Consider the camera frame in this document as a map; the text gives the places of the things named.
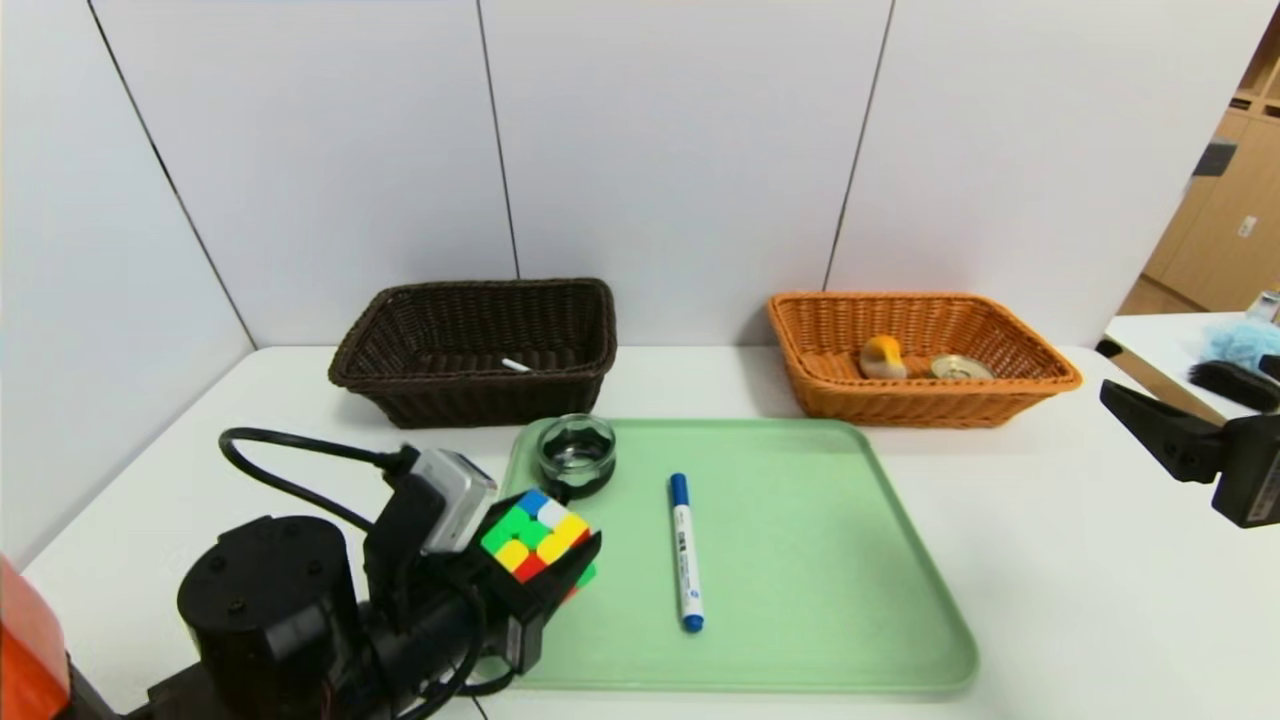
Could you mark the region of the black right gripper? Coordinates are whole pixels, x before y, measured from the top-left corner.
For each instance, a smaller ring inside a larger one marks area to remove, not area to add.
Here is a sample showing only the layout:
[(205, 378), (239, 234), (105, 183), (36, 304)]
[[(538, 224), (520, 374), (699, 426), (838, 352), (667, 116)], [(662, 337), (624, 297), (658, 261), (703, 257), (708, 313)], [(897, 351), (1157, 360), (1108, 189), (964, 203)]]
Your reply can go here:
[(1221, 429), (1114, 380), (1102, 382), (1100, 401), (1172, 479), (1219, 478), (1211, 506), (1236, 527), (1279, 523), (1279, 416), (1243, 416)]

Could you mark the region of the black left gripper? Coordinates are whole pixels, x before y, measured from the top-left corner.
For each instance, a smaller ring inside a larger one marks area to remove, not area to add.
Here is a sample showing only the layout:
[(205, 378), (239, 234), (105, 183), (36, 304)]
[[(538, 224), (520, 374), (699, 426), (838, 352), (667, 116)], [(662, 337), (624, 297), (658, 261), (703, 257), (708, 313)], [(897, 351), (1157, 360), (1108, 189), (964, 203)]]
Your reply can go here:
[(489, 509), (477, 559), (419, 559), (394, 589), (396, 666), (413, 680), (443, 682), (480, 638), (477, 656), (516, 674), (541, 659), (541, 634), (557, 609), (596, 575), (600, 532), (585, 532), (556, 561), (541, 546), (556, 501), (527, 489)]

